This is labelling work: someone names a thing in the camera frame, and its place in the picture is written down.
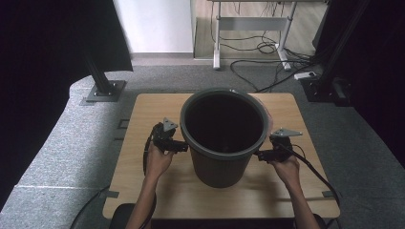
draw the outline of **stand base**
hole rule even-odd
[[[338,107],[351,106],[351,85],[342,78],[335,77],[328,92],[318,89],[318,79],[300,79],[308,102],[333,102]]]
[[[109,80],[111,91],[109,93],[101,93],[97,86],[94,85],[86,102],[117,102],[119,96],[125,87],[125,80]]]
[[[317,90],[317,79],[300,79],[308,102],[333,102],[330,93],[322,93]]]

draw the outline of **wooden board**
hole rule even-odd
[[[180,111],[191,94],[140,94],[122,145],[110,191],[118,198],[107,198],[103,215],[110,219],[121,203],[135,202],[143,181],[142,153],[153,126],[164,117],[180,123]],[[291,138],[301,146],[307,159],[325,177],[324,170],[311,142],[309,133],[291,94],[253,94],[261,99],[274,119],[274,129],[284,127],[302,132]],[[178,129],[174,139],[183,140]],[[267,140],[264,149],[271,149]],[[323,218],[340,214],[332,198],[323,198],[328,188],[301,163],[301,183],[312,211]],[[215,189],[203,184],[195,175],[191,155],[178,153],[157,190],[155,219],[240,219],[293,218],[288,191],[274,168],[253,156],[241,180],[235,185]]]

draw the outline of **gray floor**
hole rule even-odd
[[[216,72],[191,62],[108,73],[109,79],[127,81],[118,103],[80,106],[94,81],[86,77],[76,82],[63,115],[4,207],[0,228],[69,228],[86,201],[111,181],[125,134],[117,126],[130,117],[138,94],[193,93],[213,86],[253,92],[228,67]],[[275,68],[236,70],[263,88],[273,80]],[[293,79],[273,92],[295,96],[328,179],[341,195],[343,228],[404,228],[405,172],[355,109],[308,103]],[[103,200],[89,205],[76,228],[108,227],[109,220],[101,215]]]

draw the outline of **white wall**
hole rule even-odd
[[[131,53],[193,52],[190,0],[114,2]]]

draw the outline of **plastic bucket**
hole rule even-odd
[[[262,104],[241,91],[204,90],[191,95],[181,109],[181,133],[190,145],[196,175],[214,188],[241,179],[267,128]]]

